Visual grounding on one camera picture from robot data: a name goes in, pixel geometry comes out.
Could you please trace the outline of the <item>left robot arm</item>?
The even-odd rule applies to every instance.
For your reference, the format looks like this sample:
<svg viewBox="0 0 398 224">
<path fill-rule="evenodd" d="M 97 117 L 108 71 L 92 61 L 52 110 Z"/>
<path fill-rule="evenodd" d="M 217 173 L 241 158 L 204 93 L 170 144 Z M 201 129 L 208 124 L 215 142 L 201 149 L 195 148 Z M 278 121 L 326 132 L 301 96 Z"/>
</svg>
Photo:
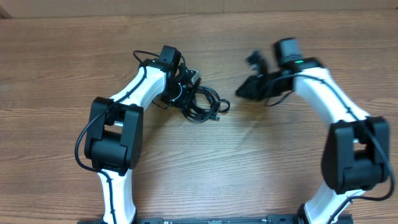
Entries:
<svg viewBox="0 0 398 224">
<path fill-rule="evenodd" d="M 185 109 L 200 76 L 185 66 L 175 47 L 139 62 L 135 78 L 110 98 L 91 104 L 89 123 L 82 131 L 89 170 L 101 180 L 104 214 L 97 223 L 134 223 L 132 172 L 141 156 L 144 112 L 159 97 L 167 106 Z"/>
</svg>

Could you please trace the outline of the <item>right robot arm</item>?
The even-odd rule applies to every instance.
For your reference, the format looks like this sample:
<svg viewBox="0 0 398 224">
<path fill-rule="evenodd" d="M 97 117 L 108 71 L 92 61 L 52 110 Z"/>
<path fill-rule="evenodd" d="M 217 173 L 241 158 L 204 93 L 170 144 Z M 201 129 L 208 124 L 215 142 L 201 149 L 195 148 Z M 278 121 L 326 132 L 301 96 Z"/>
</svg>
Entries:
<svg viewBox="0 0 398 224">
<path fill-rule="evenodd" d="M 298 40 L 280 39 L 273 45 L 278 71 L 270 72 L 260 51 L 246 62 L 257 73 L 236 90 L 238 97 L 265 101 L 291 93 L 304 99 L 328 130 L 322 154 L 323 183 L 301 204 L 295 215 L 268 215 L 266 223 L 352 223 L 343 210 L 355 200 L 385 201 L 396 188 L 389 160 L 389 123 L 358 107 L 335 83 L 316 57 L 304 57 Z"/>
</svg>

